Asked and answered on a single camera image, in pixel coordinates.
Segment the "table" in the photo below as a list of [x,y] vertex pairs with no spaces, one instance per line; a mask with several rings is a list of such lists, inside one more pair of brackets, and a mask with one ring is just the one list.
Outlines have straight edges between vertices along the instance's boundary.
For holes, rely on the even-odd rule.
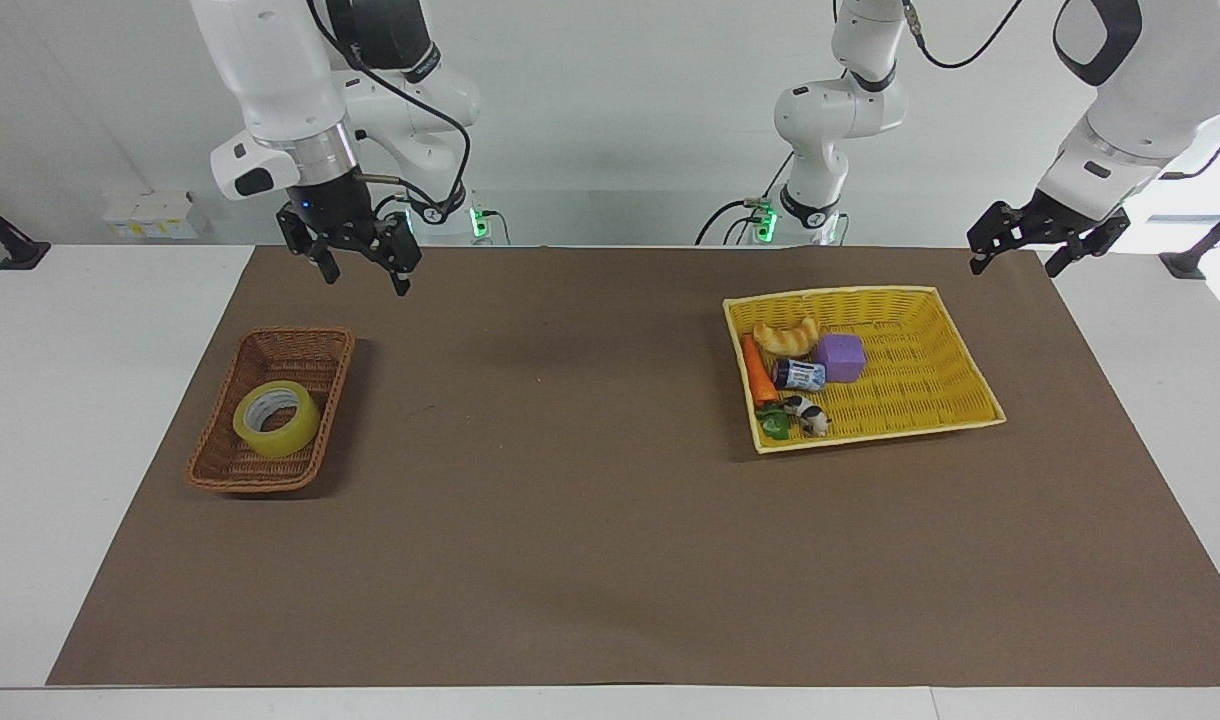
[[[35,272],[0,277],[0,688],[44,683],[249,253],[57,247]],[[1218,301],[1142,256],[1080,264],[1058,287],[1220,571]],[[104,362],[110,356],[111,365]],[[109,450],[74,460],[65,448],[78,445]],[[51,477],[74,482],[35,483]],[[116,716],[144,702],[192,716],[243,708],[284,716],[344,705],[412,716],[569,715],[576,707],[584,714],[600,708],[608,718],[1139,718],[1176,708],[1220,716],[1220,689],[931,688],[1,689],[0,714],[48,716],[65,707],[72,716]]]

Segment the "brown paper mat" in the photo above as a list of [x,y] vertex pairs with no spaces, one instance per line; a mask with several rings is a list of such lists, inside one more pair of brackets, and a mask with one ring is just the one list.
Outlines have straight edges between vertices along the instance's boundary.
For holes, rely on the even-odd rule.
[[[1038,260],[966,260],[432,250],[398,300],[259,249],[49,683],[1220,685],[1220,578]],[[756,459],[721,299],[904,283],[1008,423]],[[360,338],[321,477],[184,487],[288,323]]]

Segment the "croissant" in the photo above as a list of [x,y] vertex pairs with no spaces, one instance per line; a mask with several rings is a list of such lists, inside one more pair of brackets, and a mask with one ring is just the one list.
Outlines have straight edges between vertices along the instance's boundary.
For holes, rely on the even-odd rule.
[[775,331],[765,323],[756,323],[752,327],[752,337],[765,351],[798,358],[810,354],[819,345],[819,320],[805,319],[791,331]]

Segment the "wicker basket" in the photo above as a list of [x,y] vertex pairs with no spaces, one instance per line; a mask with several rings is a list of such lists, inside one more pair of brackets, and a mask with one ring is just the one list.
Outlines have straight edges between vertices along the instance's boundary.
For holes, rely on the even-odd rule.
[[[828,383],[822,392],[782,391],[820,405],[831,420],[828,436],[803,436],[792,425],[788,439],[766,437],[756,422],[748,369],[739,338],[756,322],[771,328],[795,327],[808,315],[825,333],[852,333],[863,340],[867,366],[854,383]],[[730,339],[734,343],[748,423],[758,454],[844,445],[948,430],[1004,423],[1002,411],[956,332],[933,287],[844,287],[743,297],[725,301]],[[775,358],[762,351],[767,369]]]
[[[206,432],[188,463],[188,484],[245,493],[285,492],[312,482],[326,456],[329,428],[356,345],[357,338],[343,328],[259,328],[245,333],[227,369]],[[271,381],[303,384],[321,409],[321,430],[312,444],[277,459],[255,454],[232,428],[232,414],[242,398]],[[277,428],[293,414],[278,411],[266,427]]]

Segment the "brown wicker basket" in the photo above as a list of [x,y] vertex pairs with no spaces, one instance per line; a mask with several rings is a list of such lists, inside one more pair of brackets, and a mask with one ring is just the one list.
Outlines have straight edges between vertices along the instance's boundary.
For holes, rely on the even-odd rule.
[[[326,456],[329,427],[356,345],[357,338],[344,328],[257,328],[245,333],[206,432],[188,463],[188,484],[216,492],[287,492],[312,482]],[[277,459],[255,454],[232,428],[232,414],[242,398],[271,381],[303,384],[321,408],[321,430],[312,444]],[[293,414],[277,412],[266,427],[279,427]]]

